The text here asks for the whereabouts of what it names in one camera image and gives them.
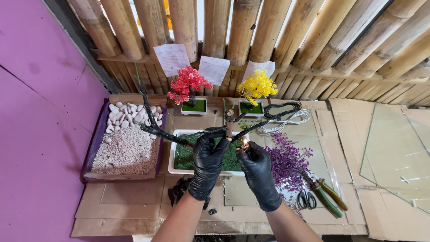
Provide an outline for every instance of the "red artificial bonsai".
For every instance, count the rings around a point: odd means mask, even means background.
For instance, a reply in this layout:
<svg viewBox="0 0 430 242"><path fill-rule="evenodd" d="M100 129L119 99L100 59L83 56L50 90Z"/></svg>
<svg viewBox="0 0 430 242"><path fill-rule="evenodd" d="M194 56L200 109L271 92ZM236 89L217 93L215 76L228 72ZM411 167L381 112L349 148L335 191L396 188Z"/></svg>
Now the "red artificial bonsai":
<svg viewBox="0 0 430 242"><path fill-rule="evenodd" d="M172 81L170 86L173 92L168 92L167 95L175 100L176 104L181 102L192 101L193 107L196 107L196 91L202 88L213 89L212 82L208 82L200 73L187 65L185 68L178 70L178 80Z"/></svg>

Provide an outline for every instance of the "purple wall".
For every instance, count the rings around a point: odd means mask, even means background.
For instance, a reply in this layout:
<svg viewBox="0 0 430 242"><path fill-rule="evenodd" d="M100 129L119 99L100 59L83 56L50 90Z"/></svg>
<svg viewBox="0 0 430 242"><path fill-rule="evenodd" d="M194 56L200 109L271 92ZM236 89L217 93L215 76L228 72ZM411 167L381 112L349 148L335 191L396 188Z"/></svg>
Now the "purple wall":
<svg viewBox="0 0 430 242"><path fill-rule="evenodd" d="M130 241L69 238L109 93L40 0L2 1L0 65L0 241Z"/></svg>

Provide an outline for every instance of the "yellow artificial bonsai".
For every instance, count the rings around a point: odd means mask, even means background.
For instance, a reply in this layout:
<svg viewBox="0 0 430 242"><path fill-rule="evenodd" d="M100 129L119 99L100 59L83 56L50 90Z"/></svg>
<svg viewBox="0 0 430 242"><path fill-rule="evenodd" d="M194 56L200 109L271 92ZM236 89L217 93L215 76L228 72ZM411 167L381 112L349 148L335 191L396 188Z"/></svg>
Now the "yellow artificial bonsai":
<svg viewBox="0 0 430 242"><path fill-rule="evenodd" d="M243 96L251 103L250 109L258 105L255 99L261 98L262 96L276 95L276 93L278 93L276 88L277 85L266 75L266 70L256 70L255 75L246 77L242 84L237 85L239 95Z"/></svg>

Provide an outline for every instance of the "white gravel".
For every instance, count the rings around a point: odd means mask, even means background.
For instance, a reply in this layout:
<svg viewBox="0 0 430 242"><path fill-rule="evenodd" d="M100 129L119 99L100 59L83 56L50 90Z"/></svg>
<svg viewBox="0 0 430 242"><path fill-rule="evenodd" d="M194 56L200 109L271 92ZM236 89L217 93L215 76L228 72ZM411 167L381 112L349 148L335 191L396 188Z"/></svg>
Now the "white gravel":
<svg viewBox="0 0 430 242"><path fill-rule="evenodd" d="M126 127L105 134L91 171L104 174L148 174L157 163L159 139Z"/></svg>

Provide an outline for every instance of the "forearm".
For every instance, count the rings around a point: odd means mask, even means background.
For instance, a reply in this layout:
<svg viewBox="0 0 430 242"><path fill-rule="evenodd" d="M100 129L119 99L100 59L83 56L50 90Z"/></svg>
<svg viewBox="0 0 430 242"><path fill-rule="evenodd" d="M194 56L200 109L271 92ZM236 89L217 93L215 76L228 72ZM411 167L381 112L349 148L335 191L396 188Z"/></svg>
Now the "forearm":
<svg viewBox="0 0 430 242"><path fill-rule="evenodd" d="M284 202L277 210L266 212L266 216L278 242L322 242L319 236Z"/></svg>
<svg viewBox="0 0 430 242"><path fill-rule="evenodd" d="M198 201L188 191L160 226L152 242L189 242L196 233L205 201Z"/></svg>

